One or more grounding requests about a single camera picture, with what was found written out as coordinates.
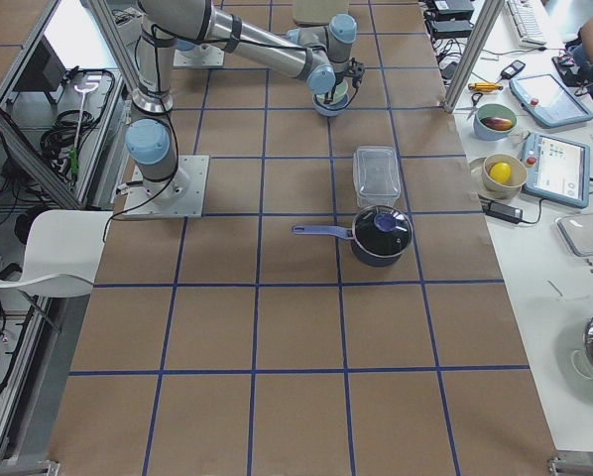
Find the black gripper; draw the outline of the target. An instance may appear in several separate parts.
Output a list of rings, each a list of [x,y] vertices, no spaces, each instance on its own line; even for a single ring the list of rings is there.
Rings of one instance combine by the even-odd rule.
[[[353,96],[355,96],[362,84],[364,73],[365,65],[362,62],[357,61],[355,58],[352,58],[345,68],[336,75],[335,84],[328,93],[328,98],[331,99],[332,91],[334,90],[335,85],[339,84],[343,80],[347,81],[348,90],[349,88],[352,88]]]

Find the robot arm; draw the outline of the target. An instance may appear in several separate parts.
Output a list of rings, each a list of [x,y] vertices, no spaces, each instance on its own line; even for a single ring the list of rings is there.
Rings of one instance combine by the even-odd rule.
[[[297,28],[278,36],[249,24],[210,1],[141,1],[142,36],[137,48],[138,84],[132,104],[140,113],[125,145],[142,174],[148,196],[176,194],[182,187],[177,138],[171,122],[171,73],[182,43],[209,45],[301,80],[315,110],[335,117],[354,99],[364,65],[352,56],[355,19],[340,13],[323,26]]]

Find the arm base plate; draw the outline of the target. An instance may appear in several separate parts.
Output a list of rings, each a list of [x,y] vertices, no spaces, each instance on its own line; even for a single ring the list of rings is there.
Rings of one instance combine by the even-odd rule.
[[[212,45],[178,43],[174,67],[212,69],[223,68],[224,51]]]
[[[141,184],[128,189],[124,215],[131,219],[196,218],[202,215],[210,157],[181,155],[171,182],[143,180],[137,166],[132,180]]]

